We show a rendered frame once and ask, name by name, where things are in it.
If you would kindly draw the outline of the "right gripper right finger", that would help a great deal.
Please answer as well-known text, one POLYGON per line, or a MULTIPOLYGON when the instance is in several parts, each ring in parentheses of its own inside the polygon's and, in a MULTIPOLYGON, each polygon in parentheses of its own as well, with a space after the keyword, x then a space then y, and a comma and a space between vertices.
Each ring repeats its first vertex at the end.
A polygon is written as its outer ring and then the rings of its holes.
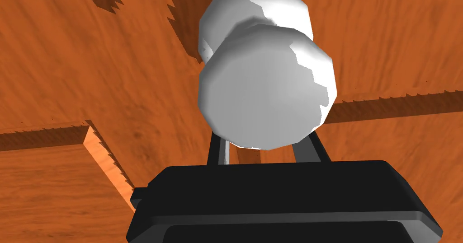
POLYGON ((315 131, 307 135, 300 142, 292 144, 296 163, 331 162, 319 136, 315 131))

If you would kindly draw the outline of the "white round door knob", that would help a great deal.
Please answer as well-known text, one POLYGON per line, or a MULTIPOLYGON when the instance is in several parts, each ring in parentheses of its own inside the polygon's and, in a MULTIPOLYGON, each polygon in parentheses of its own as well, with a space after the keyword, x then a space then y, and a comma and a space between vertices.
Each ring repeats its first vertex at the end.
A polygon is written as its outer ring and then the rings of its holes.
POLYGON ((272 150, 324 124, 337 96, 332 59, 302 0, 212 0, 199 22, 198 107, 221 138, 272 150))

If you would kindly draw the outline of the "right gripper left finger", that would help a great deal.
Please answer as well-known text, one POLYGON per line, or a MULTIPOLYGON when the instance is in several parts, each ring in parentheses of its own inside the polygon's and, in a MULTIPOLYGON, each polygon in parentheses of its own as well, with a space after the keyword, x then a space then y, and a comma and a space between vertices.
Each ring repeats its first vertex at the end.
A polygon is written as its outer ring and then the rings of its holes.
POLYGON ((225 164, 230 164, 230 142, 212 133, 207 165, 225 164))

